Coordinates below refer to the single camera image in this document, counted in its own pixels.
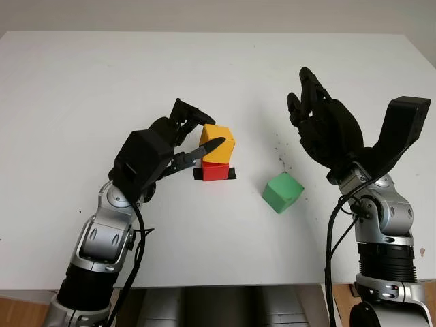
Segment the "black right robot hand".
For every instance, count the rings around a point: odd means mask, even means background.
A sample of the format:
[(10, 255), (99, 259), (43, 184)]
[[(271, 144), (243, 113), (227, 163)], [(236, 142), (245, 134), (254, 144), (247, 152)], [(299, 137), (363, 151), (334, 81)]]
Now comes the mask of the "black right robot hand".
[(308, 67), (300, 69), (299, 77), (300, 97), (295, 93), (287, 96), (290, 122), (298, 129), (300, 143), (309, 156), (333, 170), (363, 148), (362, 131), (351, 112), (331, 98)]

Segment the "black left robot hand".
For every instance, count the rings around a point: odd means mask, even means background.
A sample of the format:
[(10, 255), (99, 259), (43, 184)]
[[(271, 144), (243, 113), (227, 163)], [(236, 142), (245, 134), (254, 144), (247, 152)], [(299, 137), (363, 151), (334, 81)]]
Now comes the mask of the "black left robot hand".
[[(178, 98), (174, 103), (170, 116), (157, 119), (150, 129), (163, 138), (171, 149), (174, 149), (184, 142), (187, 134), (192, 132), (197, 125), (205, 124), (214, 125), (215, 120), (200, 109)], [(224, 142), (225, 138), (219, 136), (205, 142), (190, 153), (173, 153), (166, 167), (158, 169), (158, 176), (155, 180), (161, 180), (164, 177), (195, 166), (198, 160), (213, 152)]]

